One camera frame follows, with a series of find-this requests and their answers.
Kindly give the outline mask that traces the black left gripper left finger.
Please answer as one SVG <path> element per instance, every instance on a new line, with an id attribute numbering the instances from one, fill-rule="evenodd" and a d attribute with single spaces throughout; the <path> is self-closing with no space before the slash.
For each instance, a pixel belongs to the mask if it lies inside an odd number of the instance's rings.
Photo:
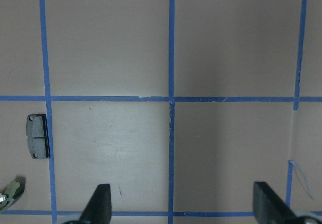
<path id="1" fill-rule="evenodd" d="M 111 217 L 112 202 L 110 184 L 99 184 L 78 219 L 78 223 L 109 224 Z"/>

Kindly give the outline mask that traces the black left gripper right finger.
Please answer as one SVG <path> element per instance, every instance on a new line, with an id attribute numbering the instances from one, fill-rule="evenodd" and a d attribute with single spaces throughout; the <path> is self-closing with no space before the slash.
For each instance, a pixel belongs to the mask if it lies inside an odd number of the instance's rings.
<path id="1" fill-rule="evenodd" d="M 303 223 L 266 183 L 253 183 L 253 215 L 260 224 Z"/>

